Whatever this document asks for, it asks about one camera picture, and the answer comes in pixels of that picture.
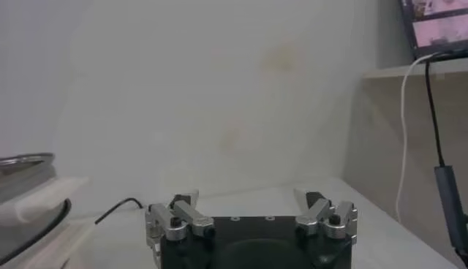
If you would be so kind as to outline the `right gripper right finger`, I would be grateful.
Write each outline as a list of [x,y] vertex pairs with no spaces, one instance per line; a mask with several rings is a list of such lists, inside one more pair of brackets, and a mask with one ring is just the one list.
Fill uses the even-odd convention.
[[357,241],[358,209],[353,202],[341,201],[333,205],[320,192],[294,189],[293,193],[301,210],[301,215],[295,217],[295,223],[306,236],[324,232],[330,239],[349,237],[352,242]]

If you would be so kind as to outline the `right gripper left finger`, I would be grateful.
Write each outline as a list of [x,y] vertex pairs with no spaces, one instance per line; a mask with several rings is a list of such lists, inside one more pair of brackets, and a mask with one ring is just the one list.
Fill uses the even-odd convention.
[[175,194],[168,203],[150,204],[146,210],[146,243],[160,252],[162,239],[181,242],[192,234],[201,238],[212,238],[215,233],[214,219],[196,209],[199,191]]

